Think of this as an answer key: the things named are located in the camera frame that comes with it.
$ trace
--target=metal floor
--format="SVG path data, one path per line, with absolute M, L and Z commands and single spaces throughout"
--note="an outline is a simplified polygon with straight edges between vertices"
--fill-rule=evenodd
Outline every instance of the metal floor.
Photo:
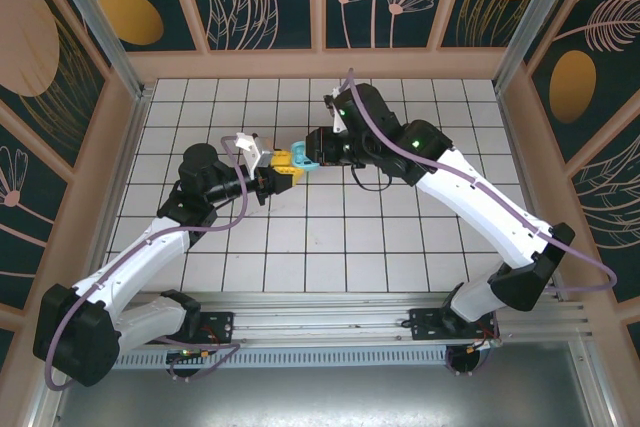
M 74 385 L 59 414 L 59 427 L 590 425 L 563 344 L 506 345 L 473 377 L 443 366 L 222 369 L 183 384 L 112 371 Z

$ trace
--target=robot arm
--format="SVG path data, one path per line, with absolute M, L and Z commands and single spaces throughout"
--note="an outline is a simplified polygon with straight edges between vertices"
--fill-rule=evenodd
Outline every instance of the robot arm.
M 444 170 L 427 167 L 391 151 L 373 134 L 360 114 L 351 90 L 325 97 L 334 122 L 307 136 L 307 155 L 321 165 L 375 165 L 390 177 L 434 196 L 482 234 L 502 256 L 497 271 L 458 285 L 441 309 L 440 321 L 451 332 L 464 330 L 483 315 L 509 306 L 528 311 L 542 294 L 564 252 L 531 233 L 496 200 L 478 188 L 490 190 L 539 231 L 568 245 L 574 237 L 565 224 L 551 226 L 523 211 L 482 177 L 449 138 L 424 120 L 401 125 L 380 93 L 368 84 L 357 86 L 375 125 L 403 150 L 437 161 L 475 178 L 469 184 Z

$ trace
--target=white tile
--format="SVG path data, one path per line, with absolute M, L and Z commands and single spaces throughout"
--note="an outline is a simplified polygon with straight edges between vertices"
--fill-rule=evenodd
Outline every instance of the white tile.
M 308 187 L 309 217 L 344 215 L 344 196 L 341 185 L 310 185 Z
M 249 203 L 247 204 L 247 211 L 245 212 L 246 217 L 268 217 L 269 216 L 269 199 L 267 199 L 264 205 L 260 205 L 258 202 L 258 197 L 253 192 L 249 192 L 247 196 Z M 233 201 L 233 210 L 232 216 L 237 217 L 240 215 L 240 210 L 242 209 L 242 197 L 237 198 Z
M 471 127 L 471 115 L 466 102 L 438 102 L 438 113 L 443 127 Z
M 269 219 L 267 252 L 304 252 L 307 219 Z
M 344 252 L 344 219 L 308 219 L 307 252 Z
M 382 219 L 347 218 L 347 252 L 384 252 Z
M 265 292 L 304 292 L 304 255 L 267 254 Z
M 209 127 L 213 102 L 185 102 L 180 114 L 180 127 Z
M 464 254 L 467 259 L 467 269 L 469 270 L 469 280 L 488 272 L 496 272 L 502 265 L 502 257 L 498 254 Z
M 225 292 L 262 292 L 264 254 L 228 254 L 224 273 Z
M 357 185 L 345 185 L 344 206 L 347 217 L 380 217 L 380 194 L 367 192 Z
M 369 170 L 375 172 L 377 176 L 378 169 L 371 168 Z M 309 179 L 307 180 L 307 183 L 309 184 L 342 184 L 342 167 L 322 167 L 321 166 L 316 170 L 309 172 Z
M 407 107 L 407 121 L 426 120 L 431 125 L 440 128 L 440 118 L 435 102 L 405 102 Z
M 215 221 L 213 226 L 218 227 L 220 225 L 226 225 L 228 223 L 229 223 L 228 216 L 218 217 L 218 219 Z M 207 232 L 198 242 L 196 242 L 196 245 L 194 245 L 193 247 L 191 247 L 191 249 L 189 249 L 189 254 L 226 252 L 228 239 L 229 239 L 229 230 L 224 230 L 222 232 Z
M 345 292 L 344 255 L 307 256 L 307 292 Z
M 402 79 L 404 99 L 406 101 L 433 101 L 433 83 L 431 79 Z
M 425 252 L 462 252 L 458 222 L 453 217 L 422 219 Z
M 465 252 L 495 252 L 489 241 L 463 219 L 460 219 L 460 231 Z
M 182 163 L 182 154 L 172 155 L 169 160 L 169 167 L 165 167 L 167 169 L 167 176 L 164 178 L 165 184 L 174 184 L 177 180 L 180 179 L 178 175 L 178 168 Z
M 194 144 L 207 142 L 208 127 L 180 127 L 173 142 L 172 154 L 184 154 Z
M 170 154 L 176 129 L 173 128 L 148 128 L 144 129 L 142 142 L 138 149 L 139 154 Z
M 113 238 L 111 249 L 114 252 L 122 252 L 129 247 L 151 225 L 151 217 L 121 217 L 118 220 L 116 235 Z
M 126 217 L 153 217 L 158 210 L 162 185 L 130 185 L 122 214 Z
M 309 103 L 309 125 L 311 127 L 330 127 L 333 118 L 324 102 Z
M 271 196 L 271 217 L 304 217 L 307 215 L 307 187 L 296 185 L 280 195 Z
M 408 185 L 391 185 L 382 191 L 382 215 L 389 217 L 417 217 L 418 199 L 415 189 Z
M 493 184 L 517 184 L 518 173 L 510 155 L 483 155 L 482 165 L 487 180 Z
M 189 79 L 185 102 L 213 102 L 218 79 Z
M 391 112 L 396 114 L 398 122 L 401 124 L 407 123 L 407 112 L 404 108 L 404 102 L 387 102 L 387 107 L 389 107 Z
M 387 252 L 422 252 L 420 221 L 417 218 L 385 218 L 384 240 Z
M 218 154 L 223 154 L 225 151 L 220 143 L 222 141 L 222 137 L 235 138 L 236 134 L 240 132 L 240 130 L 242 129 L 239 127 L 212 127 L 209 129 L 208 138 L 205 136 L 205 140 L 216 148 Z M 239 152 L 238 149 L 233 147 L 233 142 L 229 142 L 229 147 L 231 147 L 233 151 Z
M 467 97 L 460 79 L 434 79 L 433 88 L 436 93 L 436 100 L 441 101 L 462 101 Z
M 275 147 L 282 150 L 291 150 L 294 142 L 299 142 L 307 138 L 308 128 L 305 127 L 277 127 Z
M 247 217 L 229 231 L 229 252 L 265 252 L 267 220 Z
M 153 94 L 153 101 L 182 102 L 186 88 L 187 79 L 159 79 Z
M 400 79 L 373 79 L 371 85 L 378 89 L 385 102 L 404 101 Z
M 218 81 L 217 101 L 245 101 L 247 100 L 247 79 L 220 79 Z
M 175 127 L 178 125 L 180 102 L 154 102 L 149 108 L 146 127 Z
M 333 89 L 340 87 L 338 79 L 311 79 L 311 100 L 322 101 L 325 95 L 331 95 Z
M 173 259 L 165 265 L 162 270 L 156 273 L 147 285 L 140 290 L 142 292 L 163 292 L 170 289 L 180 290 L 185 260 L 186 256 L 184 255 Z
M 480 160 L 479 155 L 468 154 L 464 156 L 465 160 L 471 164 L 471 167 L 476 169 L 476 171 L 484 176 L 484 168 L 482 167 L 482 161 Z
M 495 102 L 469 102 L 474 127 L 503 127 L 500 107 Z
M 309 101 L 309 79 L 280 79 L 278 100 Z
M 224 254 L 189 252 L 182 281 L 183 292 L 219 292 L 222 290 Z
M 244 102 L 215 102 L 213 104 L 212 127 L 234 126 L 238 129 L 243 125 Z
M 307 126 L 309 124 L 309 102 L 278 102 L 279 126 Z
M 513 184 L 513 185 L 496 185 L 495 187 L 500 192 L 502 192 L 504 195 L 509 197 L 509 199 L 513 203 L 515 203 L 519 207 L 523 208 L 524 210 L 528 210 L 527 209 L 527 204 L 524 201 L 524 195 L 522 195 L 522 189 L 520 188 L 519 185 L 516 185 L 516 184 Z
M 476 128 L 481 154 L 510 154 L 509 140 L 504 129 Z
M 278 100 L 278 79 L 251 79 L 247 100 Z
M 428 292 L 423 254 L 387 254 L 389 292 Z
M 434 196 L 418 191 L 420 217 L 455 217 L 455 212 Z
M 470 127 L 443 127 L 442 133 L 453 141 L 453 145 L 463 154 L 477 154 L 478 143 Z
M 251 127 L 276 125 L 277 105 L 277 102 L 247 102 L 244 125 Z
M 349 292 L 386 292 L 387 269 L 384 255 L 348 254 L 347 290 Z
M 462 254 L 427 254 L 427 271 L 431 292 L 450 292 L 467 281 Z
M 168 155 L 137 155 L 131 182 L 134 184 L 163 184 L 168 165 Z
M 465 79 L 464 90 L 469 102 L 495 102 L 493 83 L 485 79 Z

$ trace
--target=white tile floor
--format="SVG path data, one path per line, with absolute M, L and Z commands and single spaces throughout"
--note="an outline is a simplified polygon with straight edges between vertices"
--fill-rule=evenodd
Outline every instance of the white tile floor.
M 309 130 L 331 125 L 322 96 L 338 82 L 160 80 L 108 258 L 148 226 L 178 178 L 187 147 L 197 142 L 218 147 L 221 137 L 244 131 L 288 149 Z M 491 82 L 374 79 L 372 84 L 402 123 L 423 118 L 440 127 L 479 172 L 524 206 Z M 371 167 L 359 178 L 373 188 L 381 180 Z M 223 209 L 220 224 L 239 209 L 239 202 Z M 401 180 L 381 193 L 366 192 L 349 169 L 311 172 L 264 207 L 251 196 L 248 213 L 230 233 L 207 234 L 145 290 L 448 291 L 500 260 L 491 245 L 437 200 Z

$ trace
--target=yellow oval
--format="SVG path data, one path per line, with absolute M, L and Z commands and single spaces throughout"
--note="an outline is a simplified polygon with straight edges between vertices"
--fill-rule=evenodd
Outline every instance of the yellow oval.
M 56 18 L 45 0 L 0 0 L 0 85 L 18 95 L 46 91 L 58 71 Z
M 570 124 L 587 110 L 596 88 L 596 66 L 584 52 L 570 50 L 556 63 L 551 74 L 549 103 L 560 122 Z
M 148 0 L 98 0 L 98 3 L 121 40 L 149 45 L 162 38 L 162 17 Z

